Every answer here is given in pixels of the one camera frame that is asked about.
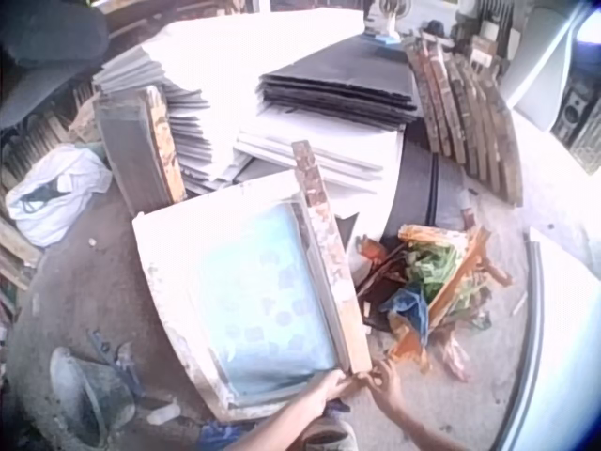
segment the wooden stick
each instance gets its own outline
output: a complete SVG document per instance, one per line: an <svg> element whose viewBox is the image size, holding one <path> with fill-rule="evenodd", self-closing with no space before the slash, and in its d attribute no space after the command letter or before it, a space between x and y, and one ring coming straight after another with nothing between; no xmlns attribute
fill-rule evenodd
<svg viewBox="0 0 601 451"><path fill-rule="evenodd" d="M39 259L42 256L41 251L2 218L0 218L0 243L27 265L32 268L38 266Z"/></svg>
<svg viewBox="0 0 601 451"><path fill-rule="evenodd" d="M30 281L21 273L21 267L16 258L0 247L0 274L23 291L27 291Z"/></svg>

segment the bucket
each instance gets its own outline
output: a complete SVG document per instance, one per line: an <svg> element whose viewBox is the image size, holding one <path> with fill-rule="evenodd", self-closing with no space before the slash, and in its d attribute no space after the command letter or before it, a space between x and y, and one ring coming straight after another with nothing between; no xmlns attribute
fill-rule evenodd
<svg viewBox="0 0 601 451"><path fill-rule="evenodd" d="M70 432L88 446L104 447L135 414L130 389L110 366L77 359L67 348L54 350L50 379Z"/></svg>

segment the screen printing frame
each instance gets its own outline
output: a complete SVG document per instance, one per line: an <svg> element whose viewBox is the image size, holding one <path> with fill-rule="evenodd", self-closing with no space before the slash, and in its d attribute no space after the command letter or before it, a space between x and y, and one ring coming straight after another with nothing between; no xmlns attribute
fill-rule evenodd
<svg viewBox="0 0 601 451"><path fill-rule="evenodd" d="M206 227L233 214L252 217L293 199L316 295L323 308L336 362L346 373L371 369L362 316L315 157L306 141L294 143L296 171L255 179L205 194L133 220L138 252L152 299L169 340L196 390L219 421L265 417L277 412L304 384L263 396L236 397L211 349L194 306L191 258Z"/></svg>

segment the stack of paper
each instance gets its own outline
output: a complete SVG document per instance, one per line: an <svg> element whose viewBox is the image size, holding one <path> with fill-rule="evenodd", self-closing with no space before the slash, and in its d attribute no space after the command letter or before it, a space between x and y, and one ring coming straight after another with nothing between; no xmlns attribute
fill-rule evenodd
<svg viewBox="0 0 601 451"><path fill-rule="evenodd" d="M291 144L308 140L322 177L354 191L377 193L395 161L397 132L302 110L271 106L242 125L235 149L295 167Z"/></svg>
<svg viewBox="0 0 601 451"><path fill-rule="evenodd" d="M413 74L400 45L353 37L262 77L265 101L397 130L415 119Z"/></svg>
<svg viewBox="0 0 601 451"><path fill-rule="evenodd" d="M326 180L334 214L345 219L396 187L402 132L302 110L271 106L242 125L235 149L268 162L252 162L235 182L296 166L291 144L308 140Z"/></svg>
<svg viewBox="0 0 601 451"><path fill-rule="evenodd" d="M234 144L259 108L260 75L361 33L361 16L315 9L171 23L104 64L94 83L103 93L161 86L186 185L212 191L249 161Z"/></svg>

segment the wooden frame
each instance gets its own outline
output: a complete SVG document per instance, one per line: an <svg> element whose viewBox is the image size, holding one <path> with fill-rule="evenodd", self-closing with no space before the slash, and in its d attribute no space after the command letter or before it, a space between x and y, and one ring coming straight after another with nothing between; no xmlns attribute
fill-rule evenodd
<svg viewBox="0 0 601 451"><path fill-rule="evenodd" d="M94 111L131 216L186 198L166 99L156 86L100 96L94 101Z"/></svg>
<svg viewBox="0 0 601 451"><path fill-rule="evenodd" d="M211 236L236 233L232 215L236 215L236 224L246 224L261 209L292 200L337 364L351 373L371 369L347 257L323 180L308 143L296 143L293 148L297 174L287 171L250 180L133 220L142 266L163 327L189 378L220 421L268 416L303 386L267 396L235 397L207 331L196 320L202 318L202 301L197 299L200 290L193 259L203 252Z"/></svg>

